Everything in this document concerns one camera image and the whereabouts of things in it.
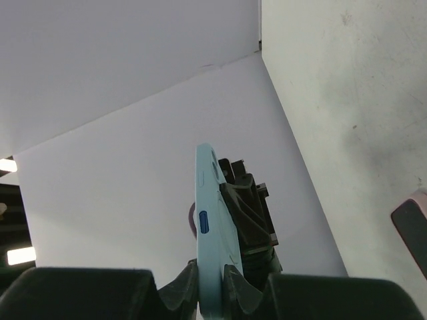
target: phone case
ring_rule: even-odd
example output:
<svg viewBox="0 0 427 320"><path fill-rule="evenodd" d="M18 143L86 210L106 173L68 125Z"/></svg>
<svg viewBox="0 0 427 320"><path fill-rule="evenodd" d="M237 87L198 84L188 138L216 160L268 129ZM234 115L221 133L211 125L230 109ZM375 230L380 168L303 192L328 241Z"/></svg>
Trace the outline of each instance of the phone case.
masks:
<svg viewBox="0 0 427 320"><path fill-rule="evenodd" d="M224 265L234 265L241 274L238 232L220 193L226 179L209 143L197 146L195 170L195 222L199 306L206 319L222 316Z"/></svg>

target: blue button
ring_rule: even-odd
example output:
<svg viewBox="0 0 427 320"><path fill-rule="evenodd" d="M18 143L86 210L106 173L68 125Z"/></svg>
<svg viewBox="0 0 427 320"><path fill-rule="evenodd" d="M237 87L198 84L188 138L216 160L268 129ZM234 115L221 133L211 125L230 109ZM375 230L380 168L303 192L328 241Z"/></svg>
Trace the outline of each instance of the blue button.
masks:
<svg viewBox="0 0 427 320"><path fill-rule="evenodd" d="M205 234L209 232L209 221L207 220L207 212L201 211L199 213L200 232Z"/></svg>

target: light fixture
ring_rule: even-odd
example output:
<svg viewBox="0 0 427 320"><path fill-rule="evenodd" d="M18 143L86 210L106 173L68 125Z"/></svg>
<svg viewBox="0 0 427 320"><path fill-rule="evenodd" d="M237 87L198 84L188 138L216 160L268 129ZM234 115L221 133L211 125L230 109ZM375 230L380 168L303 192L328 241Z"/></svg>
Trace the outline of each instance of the light fixture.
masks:
<svg viewBox="0 0 427 320"><path fill-rule="evenodd" d="M34 247L9 250L7 252L7 263L9 265L17 265L19 263L29 262L35 260Z"/></svg>
<svg viewBox="0 0 427 320"><path fill-rule="evenodd" d="M14 160L0 159L0 170L8 172L16 172L18 168Z"/></svg>

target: white panel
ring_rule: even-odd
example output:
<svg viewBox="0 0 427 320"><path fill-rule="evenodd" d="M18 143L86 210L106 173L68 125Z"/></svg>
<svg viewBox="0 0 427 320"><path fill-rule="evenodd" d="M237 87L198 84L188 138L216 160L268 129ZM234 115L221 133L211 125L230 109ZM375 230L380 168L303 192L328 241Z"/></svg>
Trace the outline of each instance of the white panel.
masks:
<svg viewBox="0 0 427 320"><path fill-rule="evenodd" d="M256 50L257 0L8 1L3 125L16 153Z"/></svg>
<svg viewBox="0 0 427 320"><path fill-rule="evenodd" d="M346 274L259 54L209 71L15 156L37 264L147 267L195 258L195 147L245 159L285 272Z"/></svg>
<svg viewBox="0 0 427 320"><path fill-rule="evenodd" d="M0 177L0 183L3 185L19 185L18 172L10 172Z"/></svg>
<svg viewBox="0 0 427 320"><path fill-rule="evenodd" d="M263 58L350 275L427 282L390 214L427 182L427 2L282 1Z"/></svg>

